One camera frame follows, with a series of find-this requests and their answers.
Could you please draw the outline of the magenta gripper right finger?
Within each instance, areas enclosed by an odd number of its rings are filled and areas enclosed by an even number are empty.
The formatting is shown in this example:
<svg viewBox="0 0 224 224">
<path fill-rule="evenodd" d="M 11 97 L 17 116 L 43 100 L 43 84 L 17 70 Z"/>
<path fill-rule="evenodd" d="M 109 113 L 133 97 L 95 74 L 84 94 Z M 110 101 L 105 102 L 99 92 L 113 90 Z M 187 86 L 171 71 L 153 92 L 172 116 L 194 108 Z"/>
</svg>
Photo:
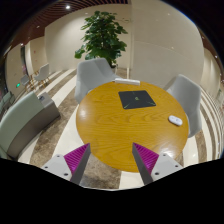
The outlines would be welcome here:
<svg viewBox="0 0 224 224">
<path fill-rule="evenodd" d="M 157 154 L 137 143 L 132 145 L 132 154 L 145 185 L 182 169 L 167 153 Z"/>
</svg>

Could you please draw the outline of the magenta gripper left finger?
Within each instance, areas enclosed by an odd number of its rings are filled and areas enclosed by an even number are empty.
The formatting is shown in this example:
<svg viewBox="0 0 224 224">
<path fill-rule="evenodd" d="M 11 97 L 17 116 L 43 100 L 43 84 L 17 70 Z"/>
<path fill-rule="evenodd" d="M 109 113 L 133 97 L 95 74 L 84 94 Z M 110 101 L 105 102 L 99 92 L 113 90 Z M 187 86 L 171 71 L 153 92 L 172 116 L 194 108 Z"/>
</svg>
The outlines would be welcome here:
<svg viewBox="0 0 224 224">
<path fill-rule="evenodd" d="M 90 144 L 85 144 L 66 155 L 56 154 L 42 169 L 79 185 L 90 154 Z"/>
</svg>

